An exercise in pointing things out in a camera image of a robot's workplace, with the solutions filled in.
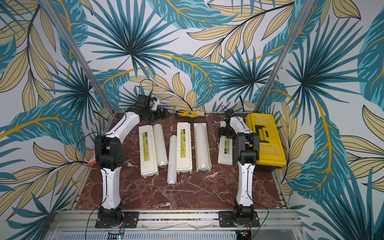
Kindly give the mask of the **dispenser tray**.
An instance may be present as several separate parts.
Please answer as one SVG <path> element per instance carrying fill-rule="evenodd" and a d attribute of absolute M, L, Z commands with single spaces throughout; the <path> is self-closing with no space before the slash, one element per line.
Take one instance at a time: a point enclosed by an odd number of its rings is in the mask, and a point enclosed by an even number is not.
<path fill-rule="evenodd" d="M 202 169 L 199 167 L 199 160 L 198 160 L 198 157 L 197 157 L 197 143 L 196 143 L 196 126 L 197 124 L 204 124 L 206 127 L 205 127 L 205 134 L 206 134 L 206 139 L 207 139 L 207 151 L 208 151 L 208 157 L 209 157 L 209 167 L 207 169 Z M 194 123 L 194 132 L 195 132 L 195 155 L 196 155 L 196 169 L 197 169 L 197 172 L 199 171 L 211 171 L 212 169 L 212 163 L 211 163 L 211 157 L 210 157 L 210 148 L 209 148 L 209 141 L 208 141 L 208 132 L 207 132 L 207 124 L 206 123 Z"/>

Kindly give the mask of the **large diagonal wrap roll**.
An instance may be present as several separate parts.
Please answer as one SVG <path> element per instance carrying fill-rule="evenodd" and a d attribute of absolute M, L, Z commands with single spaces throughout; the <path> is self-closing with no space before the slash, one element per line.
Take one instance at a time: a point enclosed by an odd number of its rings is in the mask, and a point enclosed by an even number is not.
<path fill-rule="evenodd" d="M 204 124 L 197 124 L 196 126 L 197 157 L 199 160 L 199 167 L 202 169 L 207 169 L 209 167 L 205 127 Z"/>

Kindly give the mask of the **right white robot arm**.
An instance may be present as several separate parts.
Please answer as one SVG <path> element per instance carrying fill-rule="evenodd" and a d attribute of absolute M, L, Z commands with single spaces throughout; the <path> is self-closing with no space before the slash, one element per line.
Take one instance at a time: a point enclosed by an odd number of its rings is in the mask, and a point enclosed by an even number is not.
<path fill-rule="evenodd" d="M 218 135 L 218 163 L 231 166 L 236 161 L 239 168 L 234 214 L 236 217 L 249 217 L 254 211 L 252 182 L 255 166 L 259 162 L 260 136 L 252 132 L 246 126 L 244 118 L 233 110 L 225 111 Z"/>

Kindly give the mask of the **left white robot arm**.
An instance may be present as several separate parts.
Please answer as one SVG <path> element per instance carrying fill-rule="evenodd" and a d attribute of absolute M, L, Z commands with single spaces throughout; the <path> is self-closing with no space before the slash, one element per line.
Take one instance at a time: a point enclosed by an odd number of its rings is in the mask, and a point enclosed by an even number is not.
<path fill-rule="evenodd" d="M 168 110 L 158 107 L 160 100 L 139 95 L 134 106 L 125 110 L 120 121 L 105 134 L 95 138 L 95 158 L 103 176 L 101 208 L 116 210 L 121 205 L 120 172 L 125 152 L 123 142 L 141 121 L 154 122 L 170 116 Z"/>

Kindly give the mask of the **left thick wrap roll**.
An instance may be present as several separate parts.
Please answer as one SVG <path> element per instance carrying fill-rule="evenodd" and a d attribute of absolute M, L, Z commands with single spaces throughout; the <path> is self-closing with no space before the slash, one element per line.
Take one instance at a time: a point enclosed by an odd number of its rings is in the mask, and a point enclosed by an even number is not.
<path fill-rule="evenodd" d="M 167 156 L 163 126 L 161 124 L 155 124 L 153 125 L 153 130 L 154 130 L 157 164 L 160 168 L 165 168 L 168 165 L 168 156 Z"/>

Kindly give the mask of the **thin middle wrap roll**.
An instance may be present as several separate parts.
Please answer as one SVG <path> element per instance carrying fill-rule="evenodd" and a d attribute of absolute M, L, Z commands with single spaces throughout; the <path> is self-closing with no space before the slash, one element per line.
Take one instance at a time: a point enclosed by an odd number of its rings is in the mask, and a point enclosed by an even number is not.
<path fill-rule="evenodd" d="M 167 183 L 168 185 L 177 184 L 177 136 L 172 135 L 170 137 L 169 145 L 169 160 L 168 160 L 168 174 L 167 174 Z"/>

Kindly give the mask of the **left white dispenser box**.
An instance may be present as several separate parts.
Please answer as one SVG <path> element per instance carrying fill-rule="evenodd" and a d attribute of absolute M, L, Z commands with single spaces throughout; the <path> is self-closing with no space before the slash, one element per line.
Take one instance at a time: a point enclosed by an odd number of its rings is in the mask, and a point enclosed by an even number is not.
<path fill-rule="evenodd" d="M 146 125 L 139 127 L 140 142 L 140 170 L 145 179 L 153 175 L 159 175 L 155 138 L 153 126 Z"/>

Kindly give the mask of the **white dispenser box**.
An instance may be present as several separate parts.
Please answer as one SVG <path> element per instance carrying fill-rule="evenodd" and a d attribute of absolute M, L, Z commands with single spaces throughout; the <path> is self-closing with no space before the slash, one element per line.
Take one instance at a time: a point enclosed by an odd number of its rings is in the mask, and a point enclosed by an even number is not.
<path fill-rule="evenodd" d="M 159 175 L 155 138 L 153 126 L 146 125 L 139 127 L 140 142 L 140 170 L 145 179 L 153 175 Z"/>
<path fill-rule="evenodd" d="M 177 123 L 177 173 L 192 173 L 192 140 L 191 124 Z"/>

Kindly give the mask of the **middle white dispenser box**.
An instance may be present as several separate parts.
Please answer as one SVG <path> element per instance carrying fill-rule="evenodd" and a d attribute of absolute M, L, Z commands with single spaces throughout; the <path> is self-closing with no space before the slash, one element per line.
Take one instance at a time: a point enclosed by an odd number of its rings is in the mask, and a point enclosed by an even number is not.
<path fill-rule="evenodd" d="M 177 173 L 192 173 L 192 140 L 191 124 L 177 123 Z"/>

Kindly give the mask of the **yellow black toolbox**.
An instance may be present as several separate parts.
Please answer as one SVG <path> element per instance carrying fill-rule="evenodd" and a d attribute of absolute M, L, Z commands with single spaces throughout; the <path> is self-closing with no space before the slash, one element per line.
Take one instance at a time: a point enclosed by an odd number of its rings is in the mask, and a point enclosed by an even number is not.
<path fill-rule="evenodd" d="M 271 173 L 285 167 L 287 160 L 274 116 L 252 113 L 246 116 L 246 125 L 260 136 L 257 171 Z"/>

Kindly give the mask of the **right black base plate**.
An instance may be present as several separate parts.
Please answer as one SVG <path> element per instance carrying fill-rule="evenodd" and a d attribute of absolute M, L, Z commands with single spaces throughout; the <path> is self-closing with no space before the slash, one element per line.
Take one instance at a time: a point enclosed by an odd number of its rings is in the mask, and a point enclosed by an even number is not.
<path fill-rule="evenodd" d="M 219 223 L 221 228 L 245 228 L 259 227 L 260 221 L 256 212 L 236 213 L 231 211 L 219 211 Z"/>

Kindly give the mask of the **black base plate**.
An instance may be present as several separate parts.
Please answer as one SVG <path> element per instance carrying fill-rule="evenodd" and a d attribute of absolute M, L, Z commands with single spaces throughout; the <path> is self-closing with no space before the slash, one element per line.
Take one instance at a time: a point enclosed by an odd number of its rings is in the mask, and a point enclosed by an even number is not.
<path fill-rule="evenodd" d="M 221 228 L 245 228 L 259 227 L 260 221 L 256 212 L 236 213 L 231 211 L 219 211 L 219 223 Z"/>
<path fill-rule="evenodd" d="M 98 218 L 95 227 L 97 229 L 107 228 L 128 228 L 137 227 L 139 220 L 139 212 L 115 212 L 110 210 L 102 210 L 98 212 Z"/>

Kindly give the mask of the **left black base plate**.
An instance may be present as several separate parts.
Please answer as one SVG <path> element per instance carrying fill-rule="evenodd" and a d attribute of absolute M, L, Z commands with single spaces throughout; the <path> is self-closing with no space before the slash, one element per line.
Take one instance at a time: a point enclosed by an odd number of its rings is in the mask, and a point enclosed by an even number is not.
<path fill-rule="evenodd" d="M 107 228 L 128 228 L 137 227 L 139 220 L 139 212 L 115 212 L 110 210 L 102 210 L 98 212 L 98 218 L 95 227 L 97 229 Z"/>

